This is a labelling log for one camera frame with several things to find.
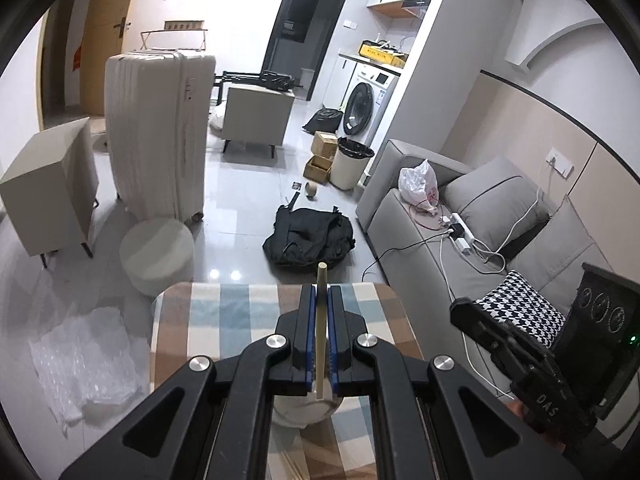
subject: roll of tape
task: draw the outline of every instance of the roll of tape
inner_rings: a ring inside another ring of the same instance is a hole
[[[313,198],[318,192],[318,186],[313,182],[307,182],[305,186],[305,194],[308,198]]]

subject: yellow box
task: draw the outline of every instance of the yellow box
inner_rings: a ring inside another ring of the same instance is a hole
[[[397,66],[398,68],[404,68],[404,64],[406,62],[403,59],[406,54],[392,54],[391,52],[385,52],[384,50],[380,50],[379,48],[365,44],[362,44],[360,46],[359,54],[361,56],[368,57],[369,59],[379,61],[380,63]]]
[[[305,172],[302,175],[309,180],[324,184],[329,180],[332,163],[332,160],[324,158],[324,156],[314,155],[309,159],[305,166]]]
[[[311,153],[324,158],[334,158],[337,149],[338,137],[335,134],[316,132],[314,141],[311,143]]]

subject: sofa armrest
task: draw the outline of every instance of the sofa armrest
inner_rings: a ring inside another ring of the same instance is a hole
[[[472,170],[466,164],[452,160],[439,153],[430,152],[418,146],[390,139],[382,153],[382,158],[367,184],[358,206],[356,216],[366,232],[373,215],[390,189],[398,186],[398,176],[402,168],[415,168],[427,159],[436,173],[438,186],[444,186]]]

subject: gray couch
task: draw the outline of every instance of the gray couch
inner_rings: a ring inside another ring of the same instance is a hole
[[[404,305],[425,359],[447,354],[470,369],[462,334],[449,322],[451,300],[445,274],[454,297],[477,300],[514,269],[567,314],[582,276],[582,261],[610,267],[568,199],[558,209],[544,194],[525,221],[517,225],[510,240],[536,234],[525,240],[526,247],[499,274],[482,273],[499,271],[502,265],[497,258],[488,263],[475,253],[465,258],[449,239],[440,241],[439,237],[421,244],[421,240],[438,232],[428,228],[425,216],[420,216],[420,223],[426,227],[415,221],[415,209],[410,211],[397,188],[400,169],[415,167],[425,158],[438,179],[443,213],[459,212],[474,235],[492,250],[500,246],[511,226],[534,203],[537,187],[505,158],[497,158],[471,173],[472,168],[455,160],[390,140],[358,203],[358,222],[377,256],[389,248],[417,244],[406,250],[389,251],[380,265]],[[438,227],[435,219],[431,224],[431,228]],[[468,339],[468,352],[484,377],[502,390],[508,389],[508,380],[484,349]]]

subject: black and white pillow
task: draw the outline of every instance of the black and white pillow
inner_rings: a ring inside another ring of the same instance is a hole
[[[564,316],[515,270],[476,303],[493,318],[503,323],[511,321],[548,348],[564,325]]]

